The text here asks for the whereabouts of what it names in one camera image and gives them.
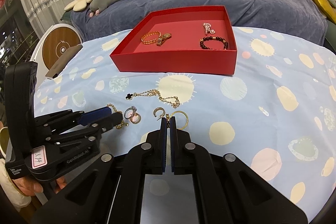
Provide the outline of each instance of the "screw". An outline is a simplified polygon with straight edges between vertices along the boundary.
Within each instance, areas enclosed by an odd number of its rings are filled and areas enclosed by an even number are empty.
[[[148,149],[152,148],[152,145],[150,143],[143,143],[141,145],[141,148],[144,149],[144,150],[148,150]]]
[[[110,160],[112,160],[112,156],[110,154],[104,154],[101,156],[100,158],[103,162],[108,162]]]
[[[194,143],[186,143],[185,148],[188,150],[193,150],[196,148],[196,145]]]
[[[226,159],[226,161],[233,162],[233,161],[236,160],[236,156],[233,155],[233,154],[226,154],[225,159]]]

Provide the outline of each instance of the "amber bracelet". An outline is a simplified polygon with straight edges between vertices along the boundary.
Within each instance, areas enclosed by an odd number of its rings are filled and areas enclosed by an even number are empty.
[[[149,41],[145,41],[145,39],[151,35],[158,35],[159,38],[161,37],[161,33],[160,32],[149,32],[147,34],[145,34],[143,37],[141,37],[141,42],[144,43],[145,45],[150,45],[150,44],[154,44],[157,42],[158,38],[153,39],[153,40],[149,40]]]
[[[221,38],[221,37],[212,37],[212,36],[209,36],[209,37],[204,37],[203,39],[200,40],[200,46],[202,49],[212,49],[212,48],[208,48],[206,45],[204,45],[204,42],[205,41],[208,41],[208,40],[217,40],[217,41],[220,41],[224,44],[224,49],[227,50],[229,45],[228,43],[225,41],[224,38]]]

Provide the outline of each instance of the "red box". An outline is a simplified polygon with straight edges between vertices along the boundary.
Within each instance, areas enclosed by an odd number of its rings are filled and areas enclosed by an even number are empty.
[[[210,23],[215,34],[228,42],[210,40],[200,47],[205,37],[203,23]],[[159,31],[172,37],[162,45],[145,45],[146,33]],[[149,36],[146,40],[157,38]],[[237,46],[231,23],[223,6],[197,6],[161,10],[149,13],[114,49],[111,59],[120,72],[185,72],[204,74],[235,73]]]

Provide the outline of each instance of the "white label sticker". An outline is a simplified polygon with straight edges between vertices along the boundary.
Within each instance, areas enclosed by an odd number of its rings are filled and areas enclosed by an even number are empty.
[[[45,146],[40,146],[33,149],[31,153],[31,166],[33,169],[47,165],[47,155],[45,152]]]

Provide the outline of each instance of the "yellow pillow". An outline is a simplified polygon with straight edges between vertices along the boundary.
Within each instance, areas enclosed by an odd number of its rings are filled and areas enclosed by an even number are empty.
[[[329,20],[336,24],[336,14],[328,0],[314,0],[314,2],[325,13]]]

